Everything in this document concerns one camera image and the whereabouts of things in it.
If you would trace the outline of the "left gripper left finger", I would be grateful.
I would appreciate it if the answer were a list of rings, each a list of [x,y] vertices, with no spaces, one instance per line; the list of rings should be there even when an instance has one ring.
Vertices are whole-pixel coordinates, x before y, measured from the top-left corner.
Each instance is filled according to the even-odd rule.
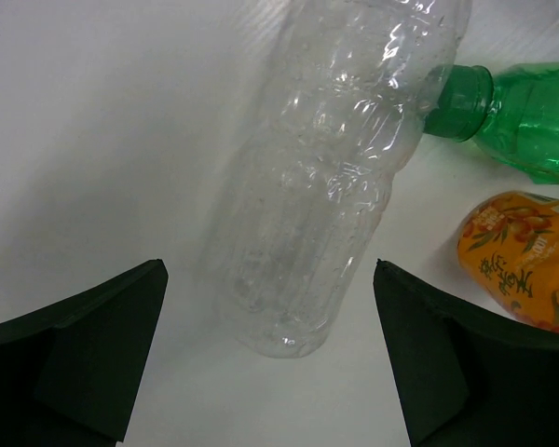
[[[150,260],[0,323],[0,446],[123,441],[168,279]]]

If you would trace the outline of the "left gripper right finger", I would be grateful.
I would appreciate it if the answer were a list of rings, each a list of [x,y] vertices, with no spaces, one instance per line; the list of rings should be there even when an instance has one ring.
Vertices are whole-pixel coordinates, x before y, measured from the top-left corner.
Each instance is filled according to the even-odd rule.
[[[559,446],[559,334],[379,261],[374,292],[413,446]]]

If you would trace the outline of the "clear plastic bottle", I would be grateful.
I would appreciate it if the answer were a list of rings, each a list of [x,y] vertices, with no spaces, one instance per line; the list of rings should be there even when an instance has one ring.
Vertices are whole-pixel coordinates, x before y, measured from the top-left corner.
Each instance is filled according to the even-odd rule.
[[[250,349],[297,359],[325,342],[470,11],[468,1],[296,3],[199,256],[222,319]]]

